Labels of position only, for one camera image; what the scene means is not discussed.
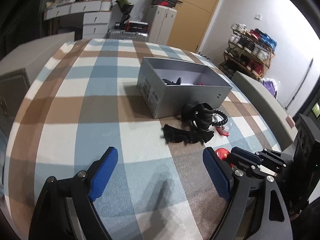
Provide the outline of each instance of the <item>red sneaker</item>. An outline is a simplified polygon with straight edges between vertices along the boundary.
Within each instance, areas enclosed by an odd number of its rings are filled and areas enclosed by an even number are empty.
[[[247,70],[252,71],[255,68],[255,61],[250,59],[249,63],[246,66]]]
[[[250,34],[251,34],[251,37],[255,38],[256,40],[259,40],[261,35],[259,32],[257,32],[256,30],[250,30]]]
[[[257,64],[252,73],[255,74],[257,77],[260,76],[263,72],[263,66],[261,64]]]

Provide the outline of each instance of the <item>suitcase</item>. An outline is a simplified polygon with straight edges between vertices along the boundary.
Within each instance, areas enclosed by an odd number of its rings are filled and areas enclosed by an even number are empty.
[[[111,29],[108,32],[108,39],[117,39],[117,40],[133,40],[133,41],[143,41],[147,42],[149,35],[148,33],[132,33],[126,32],[124,30],[115,30]]]

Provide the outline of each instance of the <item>light switch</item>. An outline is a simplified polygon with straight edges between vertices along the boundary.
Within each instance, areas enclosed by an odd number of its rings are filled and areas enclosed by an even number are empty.
[[[254,17],[256,20],[261,20],[261,18],[262,18],[262,15],[261,14],[256,14],[256,16]]]

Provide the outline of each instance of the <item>black bracelet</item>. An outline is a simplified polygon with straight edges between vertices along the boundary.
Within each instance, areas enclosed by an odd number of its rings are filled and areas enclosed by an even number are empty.
[[[214,114],[220,115],[222,117],[222,120],[218,122],[212,122],[212,126],[222,126],[228,122],[228,117],[224,112],[220,110],[214,110]]]

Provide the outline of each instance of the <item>white sneaker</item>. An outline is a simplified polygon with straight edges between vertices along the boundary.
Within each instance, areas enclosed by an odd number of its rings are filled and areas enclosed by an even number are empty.
[[[237,30],[238,29],[238,24],[234,23],[233,25],[231,25],[231,29]]]
[[[232,42],[235,40],[235,37],[236,37],[236,36],[235,36],[234,34],[232,34],[232,35],[230,36],[230,38],[229,38],[229,42],[232,43]]]
[[[244,25],[244,24],[239,24],[238,28],[237,28],[237,31],[240,32],[240,33],[244,33],[245,30],[247,29],[247,26]]]
[[[257,45],[255,45],[252,55],[257,56],[259,52],[260,52],[260,48]]]
[[[269,56],[267,52],[261,49],[257,55],[257,58],[260,59],[262,62],[265,62],[269,58]]]
[[[235,39],[233,40],[233,44],[237,44],[239,40],[240,40],[240,37],[236,36]]]

